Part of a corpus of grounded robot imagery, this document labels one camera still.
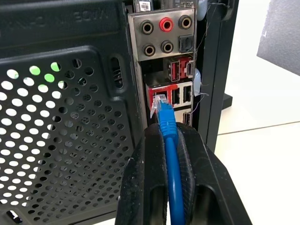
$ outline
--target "sticker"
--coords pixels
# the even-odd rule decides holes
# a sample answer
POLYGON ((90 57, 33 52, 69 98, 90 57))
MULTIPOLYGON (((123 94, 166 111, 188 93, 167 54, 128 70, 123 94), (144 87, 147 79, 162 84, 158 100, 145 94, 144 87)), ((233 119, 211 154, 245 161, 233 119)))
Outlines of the sticker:
POLYGON ((140 1, 141 12, 151 11, 151 5, 149 1, 140 1))

